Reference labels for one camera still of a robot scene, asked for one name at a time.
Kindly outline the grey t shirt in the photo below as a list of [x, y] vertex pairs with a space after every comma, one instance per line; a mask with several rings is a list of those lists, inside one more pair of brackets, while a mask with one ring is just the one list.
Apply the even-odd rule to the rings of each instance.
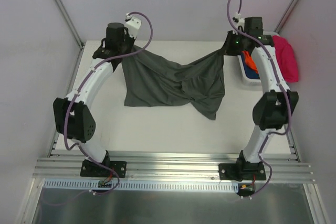
[[215, 120], [225, 96], [224, 56], [215, 50], [186, 65], [144, 50], [121, 61], [130, 107], [191, 104]]

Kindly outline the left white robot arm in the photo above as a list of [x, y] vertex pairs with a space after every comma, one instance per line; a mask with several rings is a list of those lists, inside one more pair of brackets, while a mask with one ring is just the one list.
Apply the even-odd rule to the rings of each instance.
[[109, 172], [110, 157], [108, 151], [93, 139], [96, 122], [90, 109], [120, 60], [131, 54], [141, 23], [134, 17], [127, 18], [123, 24], [109, 23], [106, 36], [93, 53], [85, 76], [65, 98], [55, 98], [52, 104], [56, 130], [64, 137], [66, 150], [79, 148], [99, 176]]

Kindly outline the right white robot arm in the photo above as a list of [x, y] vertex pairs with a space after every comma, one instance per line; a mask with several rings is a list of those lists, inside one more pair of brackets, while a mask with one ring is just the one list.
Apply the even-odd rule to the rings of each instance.
[[262, 97], [253, 108], [254, 130], [248, 144], [240, 151], [236, 162], [219, 164], [221, 180], [266, 180], [262, 154], [273, 135], [280, 135], [283, 126], [289, 127], [298, 103], [298, 92], [291, 91], [280, 71], [274, 42], [264, 35], [261, 17], [242, 18], [236, 14], [229, 19], [223, 48], [226, 54], [248, 52], [258, 70]]

